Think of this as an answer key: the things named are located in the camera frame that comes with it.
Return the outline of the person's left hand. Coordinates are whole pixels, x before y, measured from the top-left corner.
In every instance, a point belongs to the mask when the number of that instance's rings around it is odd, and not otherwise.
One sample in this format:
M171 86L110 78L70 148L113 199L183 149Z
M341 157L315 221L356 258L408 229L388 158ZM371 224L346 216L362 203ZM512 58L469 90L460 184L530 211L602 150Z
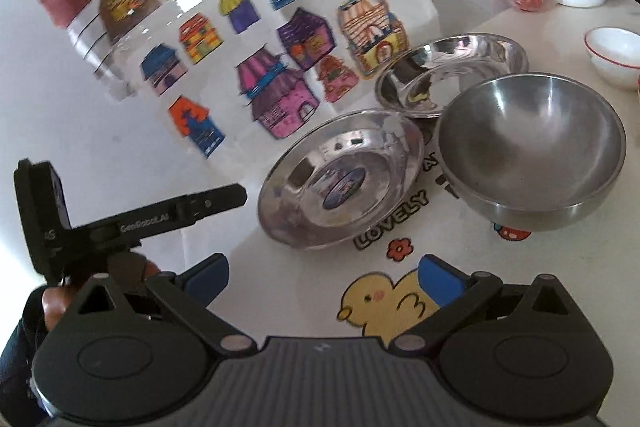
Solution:
M122 291L133 291L141 287L149 277L160 273L160 268L147 257L135 251L125 251L108 257L106 265L96 274L99 277L109 277ZM61 286L48 287L41 298L44 325L48 332L58 325L69 307L74 305L80 296L79 314L112 311L114 301L108 289L94 282L99 280L94 274L84 283L73 277Z

